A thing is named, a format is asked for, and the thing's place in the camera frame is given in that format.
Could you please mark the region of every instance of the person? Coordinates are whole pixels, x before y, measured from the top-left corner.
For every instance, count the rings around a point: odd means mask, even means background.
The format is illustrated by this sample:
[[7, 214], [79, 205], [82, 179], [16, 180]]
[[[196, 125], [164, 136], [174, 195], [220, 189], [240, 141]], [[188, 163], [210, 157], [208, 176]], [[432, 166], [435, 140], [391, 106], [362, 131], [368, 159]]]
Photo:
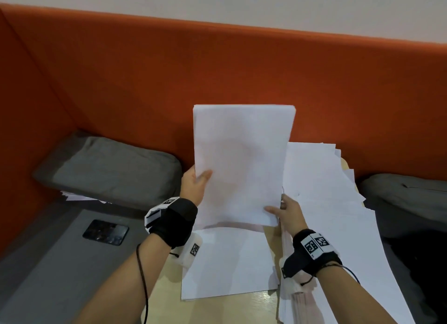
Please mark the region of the person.
[[[212, 171], [207, 170], [196, 177], [193, 166], [182, 177], [180, 197], [198, 206], [203, 200], [205, 187], [211, 175]], [[280, 222], [292, 237], [308, 229], [298, 202], [285, 194], [282, 195], [282, 202], [283, 206], [280, 209], [266, 206], [265, 210], [279, 217]], [[150, 233], [139, 248], [148, 295], [151, 294], [173, 245], [185, 244], [191, 235], [193, 221], [192, 224], [185, 222], [182, 229], [178, 224], [176, 228], [169, 229], [172, 223], [170, 219], [168, 223], [165, 223], [162, 231], [158, 229]], [[320, 282], [338, 324], [396, 323], [388, 312], [343, 268], [327, 266], [316, 272], [315, 276]], [[145, 301], [137, 256], [133, 253], [98, 289], [74, 323], [133, 324], [140, 318]]]

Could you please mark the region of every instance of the black cord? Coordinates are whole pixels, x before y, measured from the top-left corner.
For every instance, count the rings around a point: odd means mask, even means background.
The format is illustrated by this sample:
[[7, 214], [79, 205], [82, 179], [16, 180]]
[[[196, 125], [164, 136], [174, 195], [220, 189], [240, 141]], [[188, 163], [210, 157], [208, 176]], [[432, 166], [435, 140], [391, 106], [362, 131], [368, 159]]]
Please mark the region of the black cord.
[[[340, 267], [340, 268], [344, 268], [344, 269], [348, 270], [348, 271], [351, 273], [351, 275], [354, 276], [355, 280], [360, 284], [360, 281], [359, 281], [359, 279], [357, 278], [357, 276], [354, 274], [354, 272], [352, 272], [352, 270], [349, 269], [349, 268], [347, 268], [346, 266], [344, 266], [344, 265], [340, 265], [340, 264], [326, 264], [326, 265], [323, 265], [323, 266], [321, 267], [321, 269], [327, 268], [328, 266], [338, 266], [338, 267]], [[307, 282], [304, 282], [304, 283], [300, 283], [300, 285], [301, 285], [302, 287], [305, 286], [306, 284], [310, 283], [310, 281], [313, 280], [314, 277], [315, 277], [315, 276], [310, 277], [310, 280], [308, 280]]]
[[148, 306], [149, 306], [149, 297], [148, 297], [148, 288], [146, 287], [146, 280], [144, 279], [144, 272], [142, 271], [141, 261], [139, 259], [139, 246], [141, 244], [137, 245], [137, 261], [138, 261], [138, 267], [140, 268], [140, 274], [142, 279], [142, 286], [144, 287], [144, 295], [146, 296], [146, 315], [144, 316], [144, 322], [143, 324], [146, 324], [146, 321], [148, 320]]

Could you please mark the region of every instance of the smartphone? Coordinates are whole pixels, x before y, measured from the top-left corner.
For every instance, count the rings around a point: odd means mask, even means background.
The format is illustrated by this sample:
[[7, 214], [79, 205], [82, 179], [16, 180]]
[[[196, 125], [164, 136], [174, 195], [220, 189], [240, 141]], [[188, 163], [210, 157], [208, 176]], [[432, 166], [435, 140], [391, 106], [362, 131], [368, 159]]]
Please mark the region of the smartphone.
[[90, 223], [82, 236], [89, 240], [119, 246], [128, 231], [128, 226], [95, 219]]

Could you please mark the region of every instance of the orange panel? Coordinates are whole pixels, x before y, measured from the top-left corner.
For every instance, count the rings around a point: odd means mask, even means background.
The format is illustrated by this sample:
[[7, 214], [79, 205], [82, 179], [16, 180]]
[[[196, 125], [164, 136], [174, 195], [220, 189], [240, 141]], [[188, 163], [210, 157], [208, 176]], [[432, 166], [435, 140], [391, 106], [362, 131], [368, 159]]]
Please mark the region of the orange panel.
[[357, 176], [447, 180], [447, 46], [3, 6], [77, 125], [193, 162], [194, 104], [293, 104]]
[[70, 116], [0, 12], [0, 253], [55, 196], [31, 178]]

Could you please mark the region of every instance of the light wood tabletop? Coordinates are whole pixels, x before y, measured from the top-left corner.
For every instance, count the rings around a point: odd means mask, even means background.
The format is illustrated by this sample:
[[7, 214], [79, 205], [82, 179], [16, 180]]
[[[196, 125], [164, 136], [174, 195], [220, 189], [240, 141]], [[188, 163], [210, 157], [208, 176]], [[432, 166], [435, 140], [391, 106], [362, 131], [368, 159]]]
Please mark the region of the light wood tabletop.
[[[349, 169], [342, 158], [342, 168]], [[281, 229], [264, 227], [276, 271], [282, 257]], [[276, 324], [278, 290], [182, 301], [182, 267], [168, 258], [149, 299], [147, 323]]]

